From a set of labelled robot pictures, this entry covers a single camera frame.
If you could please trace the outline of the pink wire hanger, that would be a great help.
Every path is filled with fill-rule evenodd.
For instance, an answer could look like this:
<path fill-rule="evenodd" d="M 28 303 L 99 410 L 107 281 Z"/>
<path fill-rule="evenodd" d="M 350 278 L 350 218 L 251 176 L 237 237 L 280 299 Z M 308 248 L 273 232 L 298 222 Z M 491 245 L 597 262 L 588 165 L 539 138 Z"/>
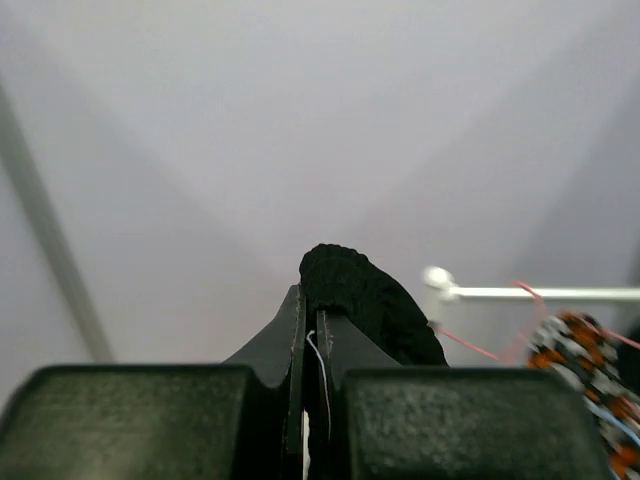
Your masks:
<path fill-rule="evenodd" d="M 509 287 L 528 286 L 514 281 Z M 538 295 L 525 301 L 459 301 L 446 305 L 445 321 L 429 323 L 445 341 L 445 352 L 457 363 L 494 361 L 516 365 L 523 361 L 529 336 L 552 310 L 571 307 L 592 310 L 597 305 L 544 301 Z"/>

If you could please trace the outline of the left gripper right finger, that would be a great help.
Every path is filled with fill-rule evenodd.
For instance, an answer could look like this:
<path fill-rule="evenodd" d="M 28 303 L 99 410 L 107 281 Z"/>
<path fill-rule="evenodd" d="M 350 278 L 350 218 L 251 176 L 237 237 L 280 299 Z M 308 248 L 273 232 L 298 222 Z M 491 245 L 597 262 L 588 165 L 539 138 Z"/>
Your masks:
<path fill-rule="evenodd" d="M 558 375 L 404 367 L 346 317 L 316 320 L 322 479 L 608 479 L 594 420 Z"/>

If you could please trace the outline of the orange grey camouflage shorts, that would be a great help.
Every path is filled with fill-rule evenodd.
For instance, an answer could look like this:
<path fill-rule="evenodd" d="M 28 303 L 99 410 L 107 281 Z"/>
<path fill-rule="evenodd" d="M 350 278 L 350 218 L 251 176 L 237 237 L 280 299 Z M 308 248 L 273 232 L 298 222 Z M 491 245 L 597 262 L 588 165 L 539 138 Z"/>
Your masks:
<path fill-rule="evenodd" d="M 527 365 L 553 370 L 593 415 L 616 479 L 639 477 L 639 396 L 623 383 L 605 329 L 585 313 L 560 311 L 531 336 Z"/>

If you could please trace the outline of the black shorts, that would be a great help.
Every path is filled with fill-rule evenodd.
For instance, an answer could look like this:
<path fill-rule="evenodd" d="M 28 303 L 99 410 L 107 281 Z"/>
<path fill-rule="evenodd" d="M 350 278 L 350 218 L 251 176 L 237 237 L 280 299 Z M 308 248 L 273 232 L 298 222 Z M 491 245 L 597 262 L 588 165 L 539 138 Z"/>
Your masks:
<path fill-rule="evenodd" d="M 355 249 L 319 244 L 299 266 L 311 314 L 339 313 L 402 365 L 448 365 L 427 317 L 408 291 Z"/>

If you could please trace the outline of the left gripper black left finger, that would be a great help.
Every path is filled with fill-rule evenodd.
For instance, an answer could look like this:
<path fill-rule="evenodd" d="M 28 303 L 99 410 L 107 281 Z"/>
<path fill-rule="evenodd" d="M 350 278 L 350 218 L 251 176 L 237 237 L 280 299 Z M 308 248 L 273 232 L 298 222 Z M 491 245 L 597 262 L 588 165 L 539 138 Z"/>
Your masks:
<path fill-rule="evenodd" d="M 1 416 L 5 479 L 298 479 L 306 305 L 221 363 L 54 365 Z"/>

